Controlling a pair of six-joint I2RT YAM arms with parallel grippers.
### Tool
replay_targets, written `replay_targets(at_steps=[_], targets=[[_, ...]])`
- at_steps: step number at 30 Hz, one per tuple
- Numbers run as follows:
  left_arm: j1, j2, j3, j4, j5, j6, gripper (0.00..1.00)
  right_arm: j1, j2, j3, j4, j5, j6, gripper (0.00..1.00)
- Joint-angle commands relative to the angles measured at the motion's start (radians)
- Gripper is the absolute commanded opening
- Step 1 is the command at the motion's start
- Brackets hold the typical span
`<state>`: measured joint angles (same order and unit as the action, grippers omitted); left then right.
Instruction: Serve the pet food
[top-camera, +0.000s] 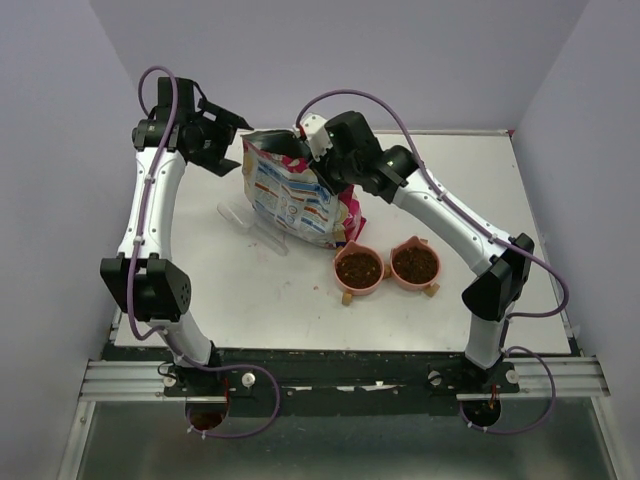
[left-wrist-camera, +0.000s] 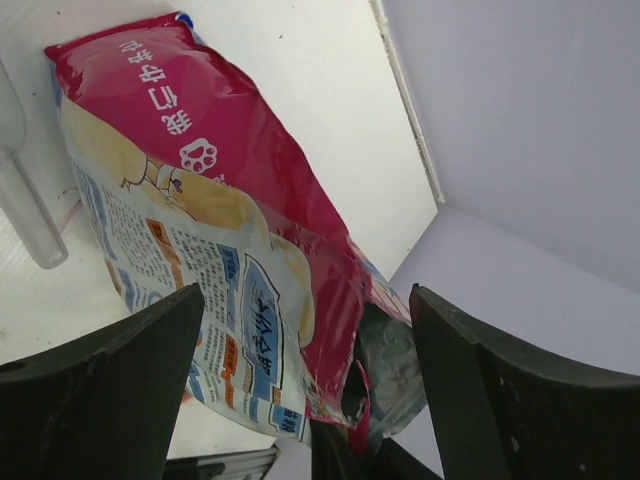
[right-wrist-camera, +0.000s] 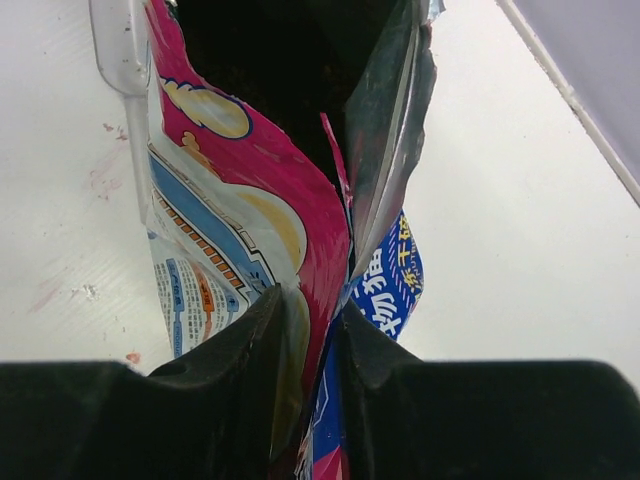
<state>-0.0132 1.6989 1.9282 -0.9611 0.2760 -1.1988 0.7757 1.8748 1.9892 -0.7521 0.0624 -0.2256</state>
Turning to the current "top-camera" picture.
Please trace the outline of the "pet food bag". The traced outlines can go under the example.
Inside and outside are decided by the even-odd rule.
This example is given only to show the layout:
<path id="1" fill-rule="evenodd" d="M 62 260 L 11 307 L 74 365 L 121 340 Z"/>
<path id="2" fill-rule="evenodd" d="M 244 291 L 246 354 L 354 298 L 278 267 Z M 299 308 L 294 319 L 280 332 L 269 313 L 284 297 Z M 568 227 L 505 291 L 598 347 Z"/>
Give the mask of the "pet food bag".
<path id="1" fill-rule="evenodd" d="M 352 187 L 332 194 L 310 168 L 308 153 L 290 130 L 242 136 L 244 193 L 274 227 L 329 249 L 355 241 L 367 220 Z"/>

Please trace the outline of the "clear plastic scoop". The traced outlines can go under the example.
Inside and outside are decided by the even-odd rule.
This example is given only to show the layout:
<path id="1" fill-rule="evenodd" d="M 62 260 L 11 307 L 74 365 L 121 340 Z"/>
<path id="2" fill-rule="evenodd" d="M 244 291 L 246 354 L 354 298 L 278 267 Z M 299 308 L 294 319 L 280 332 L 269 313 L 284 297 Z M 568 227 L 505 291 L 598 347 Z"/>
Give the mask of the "clear plastic scoop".
<path id="1" fill-rule="evenodd" d="M 220 202 L 217 205 L 217 212 L 236 232 L 253 236 L 280 256 L 286 256 L 289 253 L 284 236 L 270 229 L 259 219 L 253 209 L 235 202 Z"/>

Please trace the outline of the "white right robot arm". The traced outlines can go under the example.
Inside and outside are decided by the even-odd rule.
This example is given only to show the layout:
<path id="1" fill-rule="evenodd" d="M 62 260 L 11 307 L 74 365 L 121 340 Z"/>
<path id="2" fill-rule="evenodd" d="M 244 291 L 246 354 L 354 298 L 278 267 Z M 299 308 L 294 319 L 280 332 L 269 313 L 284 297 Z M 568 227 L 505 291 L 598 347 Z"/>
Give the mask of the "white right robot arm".
<path id="1" fill-rule="evenodd" d="M 416 153 L 403 146 L 381 147 L 364 116 L 347 111 L 329 120 L 308 114 L 299 126 L 320 183 L 333 193 L 349 186 L 383 199 L 425 224 L 473 272 L 462 301 L 471 313 L 468 361 L 460 379 L 480 392 L 496 380 L 506 338 L 506 317 L 520 298 L 531 268 L 533 240 L 491 225 L 420 169 Z"/>

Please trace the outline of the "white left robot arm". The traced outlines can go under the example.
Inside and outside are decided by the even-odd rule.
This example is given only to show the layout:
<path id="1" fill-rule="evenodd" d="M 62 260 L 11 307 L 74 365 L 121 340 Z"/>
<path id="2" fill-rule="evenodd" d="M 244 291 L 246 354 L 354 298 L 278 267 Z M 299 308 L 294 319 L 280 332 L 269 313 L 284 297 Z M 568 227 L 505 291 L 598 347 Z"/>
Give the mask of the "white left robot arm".
<path id="1" fill-rule="evenodd" d="M 133 129 L 136 181 L 123 239 L 113 257 L 102 259 L 100 276 L 128 317 L 133 336 L 158 336 L 187 382 L 201 395 L 222 380 L 215 344 L 196 324 L 189 276 L 172 261 L 171 231 L 180 182 L 188 164 L 223 177 L 238 167 L 226 153 L 241 116 L 210 102 L 197 82 L 164 71 L 157 103 Z"/>

